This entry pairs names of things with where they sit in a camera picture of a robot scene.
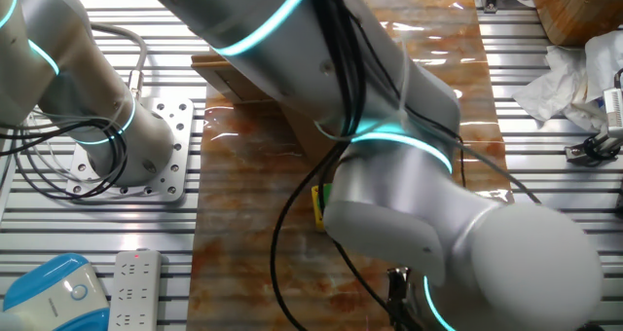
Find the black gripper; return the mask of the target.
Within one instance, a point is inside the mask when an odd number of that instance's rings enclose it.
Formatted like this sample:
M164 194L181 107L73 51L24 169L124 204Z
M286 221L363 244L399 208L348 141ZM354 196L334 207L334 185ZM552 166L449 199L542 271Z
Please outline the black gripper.
M392 311L389 322L395 331L413 331L415 326L407 309L408 274L406 268L387 271L388 294L386 305Z

